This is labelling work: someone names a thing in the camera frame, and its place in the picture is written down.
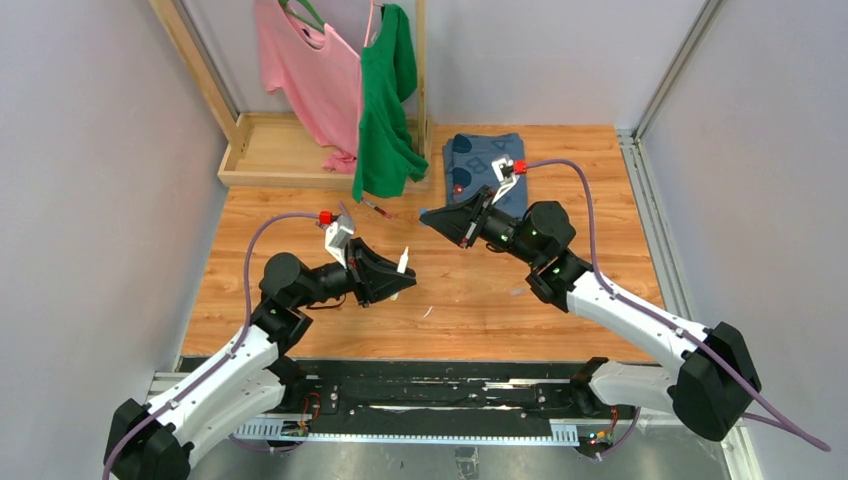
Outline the white pen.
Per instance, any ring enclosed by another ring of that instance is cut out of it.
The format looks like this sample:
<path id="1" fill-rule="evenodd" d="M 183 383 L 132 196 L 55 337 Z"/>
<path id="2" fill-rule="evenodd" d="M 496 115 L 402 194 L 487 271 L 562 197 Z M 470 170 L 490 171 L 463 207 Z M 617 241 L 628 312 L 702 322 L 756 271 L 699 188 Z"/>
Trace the white pen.
<path id="1" fill-rule="evenodd" d="M 409 260 L 409 247 L 406 246 L 404 248 L 403 253 L 401 254 L 401 256 L 398 260 L 397 267 L 396 267 L 397 273 L 400 273 L 400 274 L 406 273 L 407 266 L 408 266 L 408 260 Z M 399 296 L 399 292 L 395 292 L 391 295 L 390 300 L 396 301 L 398 299 L 398 296 Z"/>

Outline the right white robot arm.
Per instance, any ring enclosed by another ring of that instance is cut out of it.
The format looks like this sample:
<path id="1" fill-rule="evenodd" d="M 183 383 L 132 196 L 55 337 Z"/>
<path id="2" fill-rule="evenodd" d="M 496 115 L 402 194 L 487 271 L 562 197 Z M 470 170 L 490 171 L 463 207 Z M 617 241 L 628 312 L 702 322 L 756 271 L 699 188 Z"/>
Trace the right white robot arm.
<path id="1" fill-rule="evenodd" d="M 512 217 L 494 199 L 482 187 L 420 220 L 461 248 L 483 240 L 521 260 L 540 301 L 608 328 L 656 361 L 654 367 L 590 361 L 578 381 L 593 400 L 673 413 L 702 438 L 724 439 L 761 390 L 742 333 L 726 322 L 710 328 L 677 317 L 614 285 L 570 250 L 576 230 L 559 202 L 535 202 Z"/>

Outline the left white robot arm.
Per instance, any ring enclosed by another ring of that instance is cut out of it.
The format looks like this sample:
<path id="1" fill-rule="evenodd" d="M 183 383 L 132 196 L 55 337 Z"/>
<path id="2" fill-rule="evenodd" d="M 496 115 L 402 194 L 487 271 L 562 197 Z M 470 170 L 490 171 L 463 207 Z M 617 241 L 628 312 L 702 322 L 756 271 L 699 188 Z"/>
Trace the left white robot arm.
<path id="1" fill-rule="evenodd" d="M 360 238 L 339 260 L 307 267 L 291 253 L 272 256 L 259 282 L 261 300 L 245 326 L 191 374 L 152 399 L 129 399 L 114 412 L 105 479 L 186 479 L 219 442 L 280 405 L 302 375 L 288 351 L 312 319 L 304 308 L 348 294 L 362 307 L 416 283 L 409 254 L 386 259 Z"/>

